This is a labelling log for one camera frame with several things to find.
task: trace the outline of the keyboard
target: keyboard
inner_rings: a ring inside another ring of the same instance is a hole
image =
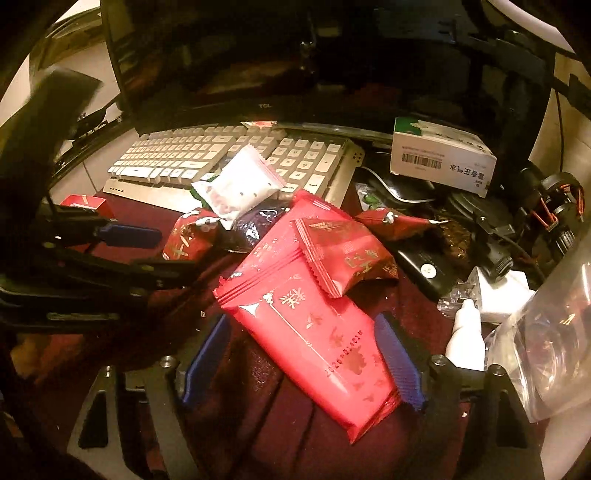
[[[202,205],[191,184],[210,180],[245,145],[285,179],[284,192],[305,189],[340,206],[363,149],[348,138],[270,127],[190,127],[143,135],[109,168],[103,191],[191,212]]]

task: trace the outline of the white bottle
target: white bottle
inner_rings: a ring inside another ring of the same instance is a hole
[[[472,300],[464,300],[456,313],[452,338],[445,355],[458,368],[484,370],[485,347],[480,312]]]

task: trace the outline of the red wrapper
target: red wrapper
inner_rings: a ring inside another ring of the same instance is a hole
[[[316,280],[332,299],[373,278],[398,278],[390,252],[367,227],[353,220],[293,221],[301,250]]]
[[[84,208],[86,210],[96,210],[103,217],[115,218],[109,203],[107,203],[106,199],[100,197],[92,197],[89,195],[68,195],[60,205]]]
[[[185,213],[174,224],[162,256],[165,260],[201,260],[213,245],[218,221],[208,210]]]
[[[367,210],[355,217],[382,240],[402,240],[443,222],[426,218],[410,217],[391,208]]]
[[[319,216],[350,219],[298,192],[291,210],[213,293],[354,442],[400,398],[376,346],[372,319],[347,297],[328,298],[299,248],[291,221]]]

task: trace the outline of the metal keyboard frame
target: metal keyboard frame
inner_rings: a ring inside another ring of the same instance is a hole
[[[351,140],[347,140],[343,147],[343,157],[323,195],[327,202],[337,207],[343,203],[353,172],[361,166],[365,156],[363,148]],[[180,213],[188,213],[202,207],[201,202],[194,198],[188,189],[167,187],[163,184],[150,185],[109,179],[103,187],[103,192]]]

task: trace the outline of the red tablecloth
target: red tablecloth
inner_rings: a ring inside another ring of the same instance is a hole
[[[108,199],[119,221],[158,228],[163,242],[179,216],[159,207],[99,195]],[[145,251],[99,246],[95,254],[129,261],[161,248]],[[191,291],[158,293],[146,319],[137,319],[134,327],[87,335],[78,350],[71,349],[75,353],[69,358],[60,357],[64,337],[56,336],[44,354],[45,371],[33,400],[47,434],[60,449],[66,448],[98,369],[104,365],[116,365],[120,371],[143,368],[163,355],[174,354],[202,324],[201,310],[219,310],[211,290],[219,276],[227,276],[241,259],[238,255],[213,255]],[[432,353],[444,352],[451,321],[404,274],[397,282],[362,282],[349,295],[371,317],[390,310]],[[376,480],[392,476],[418,419],[411,408],[402,405],[349,445],[345,431],[286,378],[238,324],[233,329],[232,343],[208,400],[187,415],[189,441],[212,478]],[[441,466],[441,478],[453,474],[461,444],[456,440],[447,446],[449,461]]]

